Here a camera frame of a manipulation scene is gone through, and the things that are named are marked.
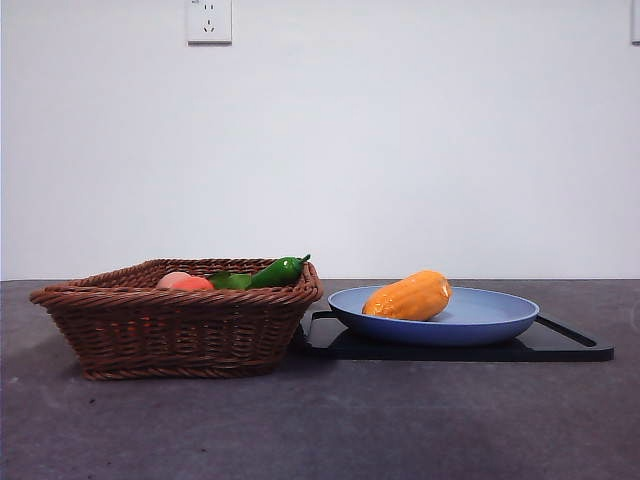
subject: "green chili pepper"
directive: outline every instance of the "green chili pepper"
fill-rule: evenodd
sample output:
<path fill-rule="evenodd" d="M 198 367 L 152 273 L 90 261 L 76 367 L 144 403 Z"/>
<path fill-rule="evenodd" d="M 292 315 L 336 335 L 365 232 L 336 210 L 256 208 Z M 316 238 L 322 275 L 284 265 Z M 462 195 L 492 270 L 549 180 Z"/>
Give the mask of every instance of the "green chili pepper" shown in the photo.
<path fill-rule="evenodd" d="M 283 257 L 251 277 L 249 288 L 283 287 L 295 283 L 302 273 L 302 265 L 311 255 L 303 258 Z"/>

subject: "green leaf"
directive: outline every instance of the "green leaf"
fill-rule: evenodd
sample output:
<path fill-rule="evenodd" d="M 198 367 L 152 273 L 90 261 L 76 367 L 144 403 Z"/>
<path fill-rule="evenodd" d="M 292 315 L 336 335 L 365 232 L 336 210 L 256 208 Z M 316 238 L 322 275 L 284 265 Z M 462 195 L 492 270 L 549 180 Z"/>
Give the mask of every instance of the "green leaf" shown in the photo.
<path fill-rule="evenodd" d="M 231 273 L 219 271 L 207 276 L 218 290 L 246 290 L 251 285 L 251 275 L 248 273 Z"/>

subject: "orange vegetable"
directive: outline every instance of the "orange vegetable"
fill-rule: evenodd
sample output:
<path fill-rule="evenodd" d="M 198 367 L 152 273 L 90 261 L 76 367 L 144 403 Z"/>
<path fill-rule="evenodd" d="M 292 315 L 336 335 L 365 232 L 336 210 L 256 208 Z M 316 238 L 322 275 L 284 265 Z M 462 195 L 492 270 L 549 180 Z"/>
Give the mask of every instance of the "orange vegetable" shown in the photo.
<path fill-rule="evenodd" d="M 213 290 L 213 284 L 204 277 L 189 276 L 175 282 L 171 288 L 176 290 Z"/>
<path fill-rule="evenodd" d="M 425 321 L 445 309 L 451 293 L 451 286 L 441 273 L 423 270 L 373 292 L 362 313 Z"/>

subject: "peach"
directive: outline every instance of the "peach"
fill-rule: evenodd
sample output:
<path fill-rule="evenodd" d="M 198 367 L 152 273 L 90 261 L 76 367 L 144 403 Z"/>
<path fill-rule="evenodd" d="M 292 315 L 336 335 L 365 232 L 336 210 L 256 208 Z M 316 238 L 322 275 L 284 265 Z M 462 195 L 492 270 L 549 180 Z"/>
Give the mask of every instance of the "peach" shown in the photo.
<path fill-rule="evenodd" d="M 175 282 L 171 288 L 176 290 L 213 290 L 213 284 L 204 277 L 190 276 Z"/>
<path fill-rule="evenodd" d="M 191 277 L 191 275 L 189 275 L 186 272 L 167 273 L 164 277 L 160 279 L 160 281 L 156 285 L 156 288 L 171 288 L 173 284 L 176 283 L 178 280 L 183 280 L 189 277 Z"/>

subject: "plate rim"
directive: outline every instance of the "plate rim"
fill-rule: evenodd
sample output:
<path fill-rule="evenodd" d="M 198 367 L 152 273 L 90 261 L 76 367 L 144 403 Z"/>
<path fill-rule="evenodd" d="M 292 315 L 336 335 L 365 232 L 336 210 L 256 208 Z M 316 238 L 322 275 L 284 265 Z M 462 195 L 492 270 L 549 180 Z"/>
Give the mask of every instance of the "plate rim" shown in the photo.
<path fill-rule="evenodd" d="M 470 290 L 470 291 L 477 291 L 477 292 L 483 292 L 483 293 L 491 293 L 491 294 L 495 294 L 495 295 L 501 295 L 501 296 L 505 296 L 505 297 L 511 297 L 520 301 L 523 301 L 525 303 L 528 303 L 529 305 L 533 306 L 533 312 L 529 315 L 523 315 L 517 318 L 512 318 L 509 320 L 503 320 L 503 321 L 499 321 L 499 322 L 490 322 L 490 323 L 440 323 L 440 322 L 429 322 L 429 321 L 419 321 L 419 320 L 402 320 L 402 319 L 398 319 L 398 318 L 388 318 L 388 317 L 380 317 L 377 315 L 368 315 L 365 313 L 355 313 L 355 312 L 350 312 L 347 310 L 344 310 L 343 308 L 337 307 L 333 302 L 332 299 L 333 297 L 335 297 L 336 295 L 340 294 L 340 293 L 344 293 L 344 292 L 348 292 L 348 291 L 353 291 L 353 290 L 363 290 L 363 289 L 370 289 L 370 288 L 381 288 L 384 287 L 386 285 L 389 284 L 382 284 L 382 285 L 363 285 L 361 287 L 354 287 L 354 288 L 347 288 L 344 290 L 339 290 L 337 292 L 332 293 L 331 295 L 329 295 L 329 297 L 327 297 L 327 302 L 329 303 L 329 306 L 331 307 L 331 309 L 337 309 L 340 312 L 344 312 L 347 315 L 355 315 L 361 318 L 368 318 L 371 320 L 376 320 L 376 321 L 385 321 L 385 322 L 390 322 L 390 323 L 398 323 L 399 325 L 423 325 L 423 326 L 427 326 L 429 325 L 428 328 L 469 328 L 469 327 L 488 327 L 488 326 L 492 326 L 492 325 L 509 325 L 511 323 L 518 323 L 518 322 L 524 322 L 524 321 L 529 321 L 529 320 L 535 320 L 535 318 L 540 314 L 540 306 L 527 299 L 524 297 L 520 297 L 518 295 L 513 295 L 511 293 L 504 293 L 504 292 L 499 292 L 496 290 L 486 290 L 483 288 L 474 288 L 474 287 L 456 287 L 453 286 L 453 290 L 455 292 L 455 290 Z"/>

